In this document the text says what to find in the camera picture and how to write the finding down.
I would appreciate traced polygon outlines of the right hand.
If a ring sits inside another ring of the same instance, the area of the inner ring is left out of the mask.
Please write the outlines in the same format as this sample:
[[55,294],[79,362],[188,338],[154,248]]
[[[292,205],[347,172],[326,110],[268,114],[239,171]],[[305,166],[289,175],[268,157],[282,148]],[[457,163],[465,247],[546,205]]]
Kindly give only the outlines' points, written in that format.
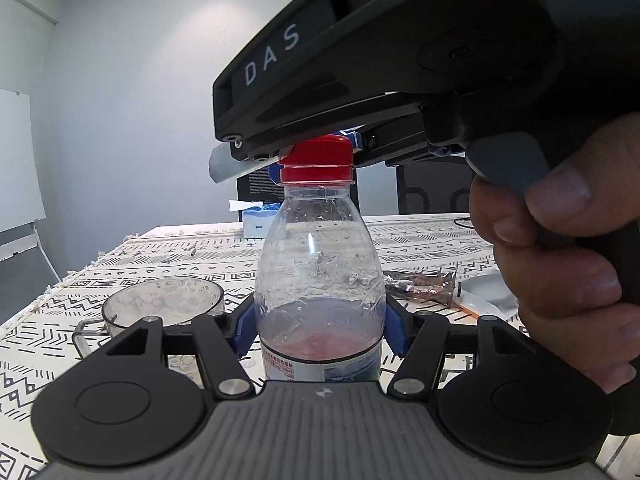
[[472,222],[520,303],[529,335],[605,392],[634,379],[639,309],[623,302],[612,263],[582,248],[544,248],[537,229],[568,237],[618,230],[639,217],[639,117],[600,128],[525,198],[481,178]]

